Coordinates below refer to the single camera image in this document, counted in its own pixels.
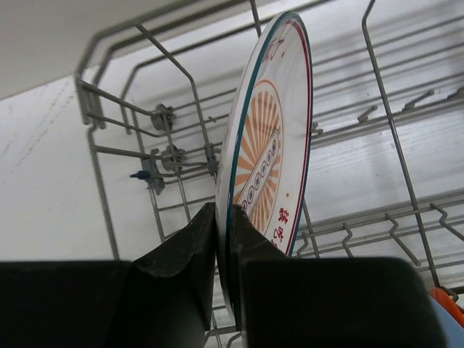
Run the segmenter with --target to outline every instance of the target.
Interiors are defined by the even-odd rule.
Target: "white plate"
[[[305,192],[312,123],[312,69],[305,25],[285,12],[254,48],[233,100],[216,191],[218,266],[228,295],[233,204],[275,247],[291,254]]]

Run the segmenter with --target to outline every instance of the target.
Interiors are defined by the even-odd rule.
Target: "white ceiling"
[[[184,9],[183,14],[197,11],[199,3],[204,6],[205,2],[211,5],[224,1],[192,1],[195,5]],[[2,0],[0,99],[71,74],[97,31],[173,2],[176,1]],[[246,6],[234,7],[228,14],[243,11]],[[208,22],[223,16],[212,17]]]

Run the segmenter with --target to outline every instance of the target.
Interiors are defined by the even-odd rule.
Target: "white wall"
[[[262,15],[278,12],[299,1],[277,1],[261,9]],[[302,14],[308,28],[315,79],[314,114],[325,131],[340,125],[356,123],[356,117],[372,104],[378,105],[372,117],[384,115],[378,88],[372,74],[332,87],[323,85],[371,71],[366,51],[327,65],[318,62],[353,49],[365,47],[360,21],[368,1],[335,1],[324,7]],[[374,7],[370,17],[374,43],[393,38],[406,31],[464,15],[461,1],[382,1]],[[232,17],[216,25],[195,30],[164,42],[174,49],[215,35],[228,28],[251,21],[251,14]],[[379,64],[385,67],[421,53],[442,49],[464,42],[464,22],[454,22],[398,43],[376,50]],[[178,60],[195,77],[200,97],[236,87],[241,71],[256,42],[251,30],[220,43],[180,55]],[[141,60],[158,55],[149,47],[127,57],[116,59],[104,77],[103,87],[119,94],[132,66]],[[462,46],[424,58],[420,61],[383,71],[387,92],[398,91],[447,75],[463,73]],[[394,112],[405,102],[435,89],[426,102],[440,100],[464,85],[464,75],[439,82],[390,98]],[[321,113],[377,97],[376,101],[354,107],[330,117]],[[233,95],[203,103],[205,118],[228,112]],[[145,108],[159,102],[179,105],[193,100],[188,81],[170,63],[162,62],[142,70],[130,90],[130,99]],[[120,120],[115,105],[104,104],[107,117]],[[193,107],[180,110],[175,127],[197,122]],[[139,116],[141,125],[153,130],[148,119]],[[210,140],[222,141],[225,120],[208,125]],[[398,126],[398,133],[409,165],[418,197],[462,189],[464,184],[464,118],[462,107],[418,122]],[[191,149],[203,144],[198,129],[174,137],[175,144]],[[144,136],[148,149],[164,149],[159,142]],[[98,144],[137,150],[135,135],[127,136],[123,129],[108,125],[97,132]],[[71,77],[63,78],[32,91],[0,102],[0,258],[2,260],[92,259],[110,258],[102,209],[88,155],[86,127],[82,125]],[[144,183],[130,180],[128,175],[140,168],[137,159],[99,155],[109,198],[112,219],[120,253],[132,260],[155,248],[160,240],[156,229],[149,195]],[[191,160],[203,160],[202,154]],[[188,200],[214,194],[212,178],[184,183]],[[375,133],[346,140],[330,146],[317,146],[311,151],[310,172],[306,200],[313,222],[359,212],[388,204],[407,201],[392,136],[387,126]],[[158,197],[159,206],[181,202],[176,185],[168,186]],[[191,206],[191,214],[201,204]],[[462,217],[463,206],[450,210],[453,218]],[[424,215],[427,221],[438,214]],[[183,209],[161,213],[165,233],[186,224]],[[411,219],[402,221],[412,225]],[[391,226],[380,225],[387,231]],[[375,231],[353,231],[360,239]],[[437,262],[459,260],[464,256],[464,244],[450,233],[435,230],[428,233]],[[321,238],[327,245],[340,241],[340,235]],[[404,238],[405,243],[426,265],[418,236]],[[368,248],[354,248],[355,255],[393,254],[404,257],[401,249],[391,241]],[[326,256],[346,256],[333,252]],[[449,286],[463,283],[463,266],[439,270],[443,282]],[[225,317],[221,324],[227,325]]]
[[[8,49],[3,50],[0,65],[4,67],[2,78],[9,82],[2,83],[0,86],[0,99],[71,74],[89,38],[97,31],[148,11],[181,2],[182,0],[3,0],[0,12],[0,42]],[[225,0],[192,0],[189,2],[190,6],[158,17],[155,24],[153,21],[148,21],[146,25],[148,28],[163,25],[223,2]],[[243,12],[248,7],[249,5],[244,2],[217,13],[208,20],[178,27],[163,34],[162,37],[172,38]],[[115,40],[106,40],[100,45],[98,54],[102,54],[116,40],[137,33],[138,31],[133,28],[116,36]],[[123,53],[127,54],[144,46],[148,46],[147,42],[144,45],[132,46]],[[115,56],[122,55],[120,53],[120,51],[116,52]],[[99,57],[93,59],[93,65],[98,61]]]

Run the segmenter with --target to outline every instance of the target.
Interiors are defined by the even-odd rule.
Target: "orange sunburst design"
[[[239,156],[239,167],[242,167],[242,168],[245,168],[245,169],[248,169],[248,170],[253,170],[253,168],[254,168],[253,164],[248,162],[242,156]]]
[[[239,197],[240,197],[242,191],[243,191],[243,189],[233,195],[233,201],[235,203],[237,203],[237,201],[239,200]]]
[[[275,182],[273,182],[270,178],[268,180],[268,185],[269,185],[271,190],[273,190],[274,192],[277,191],[277,184]]]
[[[266,91],[264,93],[264,98],[263,100],[261,101],[262,102],[262,108],[263,108],[263,114],[262,114],[262,120],[260,122],[260,152],[262,152],[262,150],[264,149],[264,146],[266,145],[265,143],[265,137],[264,137],[264,128],[265,128],[265,125],[266,125],[266,116],[268,115],[269,113],[269,107],[268,107],[268,97],[269,97],[269,93]]]
[[[254,163],[256,163],[257,159],[256,157],[254,156],[254,152],[250,149],[249,145],[248,145],[248,141],[246,139],[244,139],[242,141],[242,147],[245,151],[245,154],[248,156],[248,158],[250,158],[250,160]]]
[[[241,136],[233,203],[240,204],[253,226],[265,234],[273,216],[283,151],[282,109],[269,80],[252,92]]]

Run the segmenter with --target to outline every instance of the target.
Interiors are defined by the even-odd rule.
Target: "plate rim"
[[[237,141],[239,139],[241,139],[241,137],[243,136],[243,124],[244,124],[244,120],[245,120],[245,116],[246,116],[246,113],[244,113],[244,105],[245,105],[245,101],[248,100],[248,103],[249,103],[249,99],[251,97],[251,92],[253,90],[253,87],[256,83],[256,77],[257,77],[257,73],[259,72],[259,69],[262,65],[262,58],[266,52],[266,50],[268,49],[268,46],[269,46],[269,43],[270,43],[270,40],[271,38],[273,37],[274,33],[277,31],[277,29],[282,25],[282,23],[285,21],[285,20],[288,20],[288,19],[293,19],[293,20],[296,20],[300,26],[300,28],[302,29],[302,32],[304,34],[304,41],[306,43],[306,47],[307,47],[307,63],[308,63],[308,67],[309,67],[309,77],[310,77],[310,119],[309,119],[309,125],[308,126],[308,140],[307,140],[307,154],[306,154],[306,168],[304,168],[304,173],[306,173],[306,175],[304,176],[304,183],[303,183],[303,186],[302,186],[302,195],[300,196],[299,198],[299,204],[298,204],[298,215],[297,215],[297,218],[296,218],[296,223],[295,223],[295,226],[298,226],[299,225],[299,220],[301,218],[301,212],[302,212],[302,197],[305,195],[305,190],[306,190],[306,182],[307,182],[307,171],[308,171],[308,165],[309,165],[309,156],[310,156],[310,142],[311,142],[311,131],[310,131],[310,127],[311,127],[311,124],[312,124],[312,100],[313,100],[313,82],[312,82],[312,58],[311,58],[311,49],[310,49],[310,42],[309,42],[309,38],[308,38],[308,34],[307,34],[307,29],[305,27],[305,24],[303,22],[303,20],[301,19],[301,17],[298,15],[298,13],[296,12],[293,12],[293,11],[286,11],[286,12],[282,12],[280,14],[277,14],[271,21],[270,23],[266,26],[265,30],[263,31],[262,35],[258,38],[258,41],[257,43],[255,44],[255,47],[253,48],[253,52],[249,58],[249,61],[247,62],[246,64],[246,67],[244,68],[244,71],[243,71],[243,74],[242,74],[242,77],[241,77],[241,81],[240,81],[240,84],[239,84],[239,87],[237,88],[237,92],[236,92],[236,95],[234,97],[234,101],[232,103],[232,107],[231,107],[231,112],[233,111],[233,109],[235,108],[235,110],[237,110],[237,105],[239,104],[239,99],[240,98],[243,98],[243,102],[241,103],[241,113],[240,113],[240,118],[239,118],[239,121],[238,121],[238,124],[240,126],[241,124],[241,133],[239,132],[239,126],[237,125],[234,125],[234,122],[232,120],[232,117],[231,117],[231,114],[229,115],[229,122],[228,122],[228,129],[231,129],[232,131],[234,131],[236,129],[236,133],[235,134],[235,139],[233,139],[231,136],[232,136],[232,132],[229,133],[228,135],[226,135],[226,141],[227,141],[227,145],[229,147],[231,147],[231,144],[234,144],[234,148],[233,148],[233,154],[234,156],[236,155],[237,159],[238,159],[238,153],[239,153],[239,146],[237,146]],[[229,152],[228,149],[224,149],[223,147],[223,150],[222,150],[222,153],[225,153],[225,152]],[[233,185],[234,181],[233,181],[233,175],[232,175],[232,172],[236,173],[236,164],[235,166],[232,165],[229,165],[229,164],[226,164],[225,167],[222,167],[222,170],[224,169],[227,169],[226,173],[229,172],[230,173],[230,177],[229,177],[229,180],[228,180],[228,190],[227,190],[227,194],[226,196],[228,197],[228,202],[227,202],[227,207],[226,207],[226,217],[225,217],[225,222],[224,224],[219,224],[220,221],[218,221],[218,218],[216,218],[216,222],[217,222],[217,232],[218,232],[218,248],[217,248],[217,266],[218,266],[218,269],[219,269],[219,278],[220,278],[220,285],[221,285],[221,289],[223,291],[223,296],[224,296],[224,302],[225,302],[225,307],[230,315],[231,318],[233,318],[233,310],[232,310],[232,306],[231,306],[231,298],[230,298],[230,295],[228,293],[228,290],[229,290],[229,287],[230,287],[230,275],[228,274],[228,271],[229,271],[229,267],[230,267],[230,260],[228,259],[228,257],[226,257],[226,255],[230,252],[230,234],[229,234],[229,231],[231,229],[231,215],[232,215],[232,210],[233,210],[233,203],[232,203],[232,200],[233,200],[233,197],[230,195],[230,188],[231,188],[231,185]],[[216,199],[221,196],[221,191],[219,189],[220,187],[218,186],[217,187],[217,191],[216,191]],[[219,213],[219,207],[218,207],[218,203],[216,202],[216,214]],[[295,241],[296,239],[293,237],[293,233],[295,233],[295,229],[292,231],[292,235],[291,235],[291,238],[293,239],[292,242],[291,242],[291,247],[290,247],[290,252],[293,252],[293,248],[294,248],[294,244],[295,244]]]
[[[288,19],[296,20],[299,23],[299,26],[302,29],[302,32],[304,34],[304,41],[307,47],[307,51],[305,53],[307,53],[307,62],[308,62],[308,67],[309,67],[308,73],[310,77],[309,79],[310,81],[310,93],[309,93],[310,94],[310,111],[309,111],[310,115],[309,115],[309,127],[308,127],[308,138],[307,138],[308,146],[307,146],[307,153],[306,153],[306,163],[305,163],[305,167],[303,168],[303,173],[306,173],[306,175],[304,175],[303,183],[300,186],[301,194],[299,195],[299,202],[297,205],[298,214],[297,214],[297,218],[295,219],[294,228],[292,228],[292,232],[290,236],[291,245],[289,248],[287,247],[287,252],[286,252],[286,254],[291,255],[293,253],[293,249],[294,249],[294,245],[296,241],[296,238],[294,238],[294,234],[295,234],[295,230],[298,228],[299,220],[301,218],[302,201],[303,201],[303,197],[306,191],[307,172],[308,172],[309,161],[310,161],[310,143],[311,143],[311,130],[310,130],[311,128],[310,127],[312,123],[312,104],[313,104],[312,102],[312,60],[311,60],[310,42],[309,42],[309,38],[307,35],[305,24],[303,23],[301,17],[296,12],[292,12],[292,11],[283,12],[280,16],[277,16],[276,21],[273,23],[272,27],[270,28],[269,33],[267,34],[260,48],[260,53],[257,55],[257,59],[254,62],[254,67],[253,67],[252,73],[247,83],[248,86],[246,87],[244,102],[241,106],[241,113],[240,113],[239,125],[238,125],[238,129],[236,133],[236,138],[235,138],[235,141],[233,142],[235,147],[233,150],[233,159],[232,159],[232,164],[231,164],[231,176],[230,176],[229,183],[228,183],[228,203],[227,203],[227,216],[226,216],[226,222],[225,222],[225,232],[227,233],[227,231],[229,231],[231,228],[232,210],[233,210],[233,194],[231,194],[231,192],[233,193],[233,187],[235,183],[235,176],[236,176],[237,164],[238,164],[239,152],[240,152],[239,144],[240,144],[240,140],[243,137],[244,123],[245,123],[245,118],[247,117],[248,107],[246,108],[245,105],[248,105],[251,101],[251,96],[252,96],[254,85],[256,83],[257,74],[262,65],[260,62],[262,61],[262,58],[264,57],[264,54],[267,51],[267,47],[270,43],[270,40],[273,37],[274,33],[277,31],[277,29],[281,26],[281,24],[285,20],[288,20]]]

